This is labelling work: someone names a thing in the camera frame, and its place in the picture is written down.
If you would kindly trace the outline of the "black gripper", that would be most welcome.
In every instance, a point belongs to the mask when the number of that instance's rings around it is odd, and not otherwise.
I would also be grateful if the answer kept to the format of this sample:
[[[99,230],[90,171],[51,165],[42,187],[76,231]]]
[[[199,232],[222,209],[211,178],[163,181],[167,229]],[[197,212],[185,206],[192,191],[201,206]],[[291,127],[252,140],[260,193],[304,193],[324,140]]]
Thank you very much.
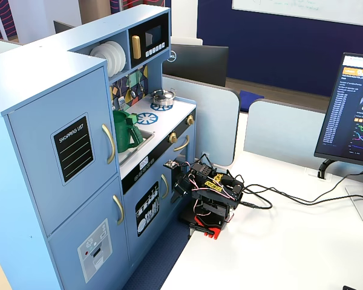
[[[189,171],[186,170],[185,167],[177,167],[174,169],[174,187],[173,187],[173,196],[171,198],[171,203],[175,203],[176,200],[183,195],[190,194],[194,185],[191,180],[194,179],[196,175],[196,171],[191,169]]]

